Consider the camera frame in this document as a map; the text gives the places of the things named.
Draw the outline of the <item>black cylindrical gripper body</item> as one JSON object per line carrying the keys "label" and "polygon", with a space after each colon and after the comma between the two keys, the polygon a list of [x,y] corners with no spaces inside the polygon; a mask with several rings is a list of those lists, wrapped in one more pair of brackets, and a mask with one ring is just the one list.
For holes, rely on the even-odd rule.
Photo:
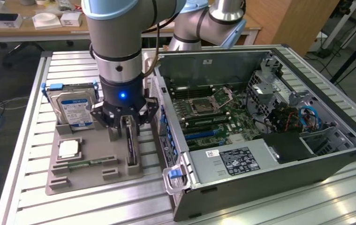
{"label": "black cylindrical gripper body", "polygon": [[101,90],[103,90],[103,111],[111,112],[111,106],[120,107],[121,111],[127,110],[129,113],[138,114],[146,105],[143,96],[143,74],[128,82],[112,82],[100,76]]}

